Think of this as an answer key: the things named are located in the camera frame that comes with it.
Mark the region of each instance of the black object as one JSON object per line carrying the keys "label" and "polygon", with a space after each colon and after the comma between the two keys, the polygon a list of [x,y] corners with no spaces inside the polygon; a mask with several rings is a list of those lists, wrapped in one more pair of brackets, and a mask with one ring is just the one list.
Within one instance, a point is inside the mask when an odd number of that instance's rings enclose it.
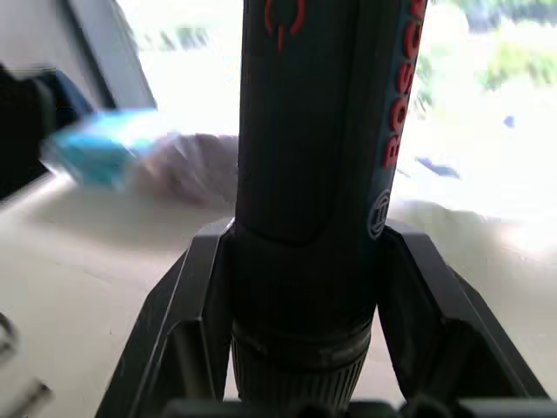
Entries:
{"label": "black object", "polygon": [[[386,226],[424,9],[245,1],[236,218],[205,227],[151,292],[97,418],[498,416],[506,403],[461,399],[547,398],[431,240]],[[375,307],[400,415],[349,404]],[[231,336],[244,406],[211,403]]]}
{"label": "black object", "polygon": [[0,199],[46,173],[43,139],[93,111],[79,89],[59,70],[26,71],[14,78],[0,65],[0,124],[5,144],[0,159]]}

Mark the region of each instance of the white surface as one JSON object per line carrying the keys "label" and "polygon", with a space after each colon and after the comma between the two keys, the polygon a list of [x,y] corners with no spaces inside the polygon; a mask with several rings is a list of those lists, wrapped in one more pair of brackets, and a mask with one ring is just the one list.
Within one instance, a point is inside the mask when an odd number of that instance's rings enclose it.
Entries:
{"label": "white surface", "polygon": [[[537,252],[545,258],[533,262],[508,244],[517,232],[524,236],[524,229],[429,203],[394,201],[390,215],[430,233],[446,260],[482,293],[555,397],[552,253]],[[147,293],[192,235],[224,216],[148,198],[79,191],[64,179],[43,180],[4,204],[0,308],[15,321],[21,346],[0,373],[2,395],[37,377],[56,396],[38,416],[93,417]],[[232,373],[229,378],[227,394],[234,396]],[[378,321],[354,397],[402,401]]]}

